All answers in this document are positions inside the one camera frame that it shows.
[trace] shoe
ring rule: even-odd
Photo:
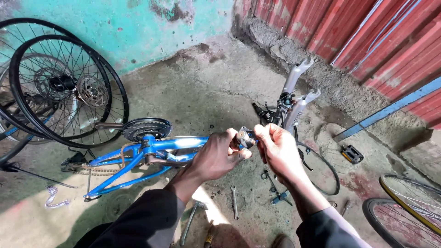
[[[277,238],[274,240],[272,248],[295,248],[294,243],[291,241],[291,239],[285,235],[281,234],[277,236]]]

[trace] turquoise wall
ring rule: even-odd
[[[172,56],[231,28],[234,0],[0,0],[0,19],[55,23],[120,73]]]

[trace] black sleeve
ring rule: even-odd
[[[184,210],[175,194],[163,189],[146,191],[90,247],[169,247]]]
[[[303,248],[371,248],[333,207],[311,215],[296,233]]]

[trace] bicycle frame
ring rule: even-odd
[[[197,148],[203,146],[208,140],[208,137],[191,137],[191,138],[180,138],[180,139],[168,139],[168,140],[155,140],[153,135],[146,135],[143,138],[142,143],[134,144],[127,146],[123,149],[123,152],[132,151],[133,155],[131,158],[124,158],[125,162],[129,162],[124,168],[118,171],[115,175],[111,176],[103,183],[87,192],[84,195],[85,198],[95,197],[103,194],[108,194],[114,190],[139,183],[150,178],[159,176],[166,171],[168,171],[171,166],[162,166],[162,169],[137,179],[133,179],[131,181],[118,184],[116,186],[109,186],[112,182],[120,178],[123,174],[133,169],[144,157],[148,155],[154,155],[158,159],[164,159],[167,161],[175,161],[175,162],[187,162],[191,161],[196,153],[185,154],[180,156],[174,156],[171,153],[168,153],[166,150],[174,150],[174,149],[185,149],[185,148]],[[101,165],[111,165],[111,164],[120,164],[122,162],[121,158],[109,160],[116,156],[120,156],[121,149],[110,152],[104,156],[100,156],[89,163],[91,167],[97,167]]]

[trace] right hand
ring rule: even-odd
[[[264,164],[268,164],[279,181],[307,179],[294,137],[285,129],[270,123],[254,127],[259,139],[257,148]]]

